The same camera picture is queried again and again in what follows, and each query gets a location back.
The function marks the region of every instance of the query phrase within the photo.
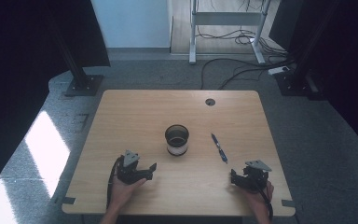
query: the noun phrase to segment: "gray carpet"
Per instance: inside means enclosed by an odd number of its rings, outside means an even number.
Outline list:
[[[34,164],[24,139],[0,175],[0,194],[6,194],[3,199],[0,196],[0,207],[2,202],[11,205],[0,209],[0,218],[7,217],[14,223],[98,223],[99,215],[66,215],[61,205],[103,91],[198,90],[205,62],[198,60],[190,65],[187,60],[117,60],[111,62],[111,68],[86,68],[88,75],[104,75],[94,97],[64,97],[62,92],[72,80],[70,73],[53,78],[41,112],[50,117],[70,153],[61,176],[45,177],[39,174],[40,168]],[[216,90],[242,65],[231,61],[211,63],[205,69],[204,89]],[[259,75],[253,72],[240,78],[257,79]],[[358,136],[338,112],[326,101],[281,96],[274,77],[267,72],[258,81],[234,80],[225,90],[253,90],[260,95],[296,203],[295,217],[275,217],[274,223],[358,223]],[[47,152],[44,162],[59,167],[60,156],[51,153]],[[53,183],[51,196],[46,183]],[[121,221],[255,223],[252,217],[123,217]]]

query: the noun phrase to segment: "cup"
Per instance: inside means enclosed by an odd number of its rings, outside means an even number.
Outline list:
[[[165,131],[167,149],[173,156],[182,156],[187,152],[188,129],[180,124],[174,124]]]

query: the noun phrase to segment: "hole in table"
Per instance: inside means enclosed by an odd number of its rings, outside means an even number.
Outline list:
[[[212,106],[212,105],[214,105],[216,103],[216,101],[214,100],[214,99],[207,99],[206,101],[205,101],[205,104],[206,105],[209,105],[209,106]]]

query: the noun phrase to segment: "hand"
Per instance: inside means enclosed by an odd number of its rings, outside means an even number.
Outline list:
[[[103,216],[103,219],[101,220],[101,224],[115,224],[119,211],[130,200],[133,192],[141,187],[145,182],[146,178],[143,178],[131,185],[127,185],[117,178],[117,171],[115,170],[110,204]]]
[[[241,193],[245,196],[246,201],[249,204],[252,212],[255,214],[255,218],[257,219],[258,224],[270,224],[269,220],[269,210],[266,207],[266,203],[264,202],[263,197],[260,193],[249,192],[246,189],[241,189]],[[271,182],[267,182],[267,186],[264,189],[264,193],[269,198],[269,201],[272,200],[272,193],[274,191],[274,186]]]
[[[113,206],[120,210],[131,198],[132,193],[141,187],[146,182],[146,178],[140,179],[137,182],[127,185],[117,178],[113,177],[112,196],[110,198],[109,207]]]

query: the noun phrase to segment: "wooden table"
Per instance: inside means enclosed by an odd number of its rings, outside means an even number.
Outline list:
[[[214,99],[215,105],[206,105]],[[167,151],[166,129],[189,130],[188,150],[180,157]],[[222,162],[211,138],[225,150]],[[260,159],[272,172],[275,216],[292,216],[291,201],[269,126],[255,91],[106,91],[63,204],[65,213],[105,212],[107,181],[114,161],[129,149],[140,155],[137,169],[154,162],[153,180],[136,190],[126,215],[249,216],[251,212],[229,172],[242,175],[246,161]]]

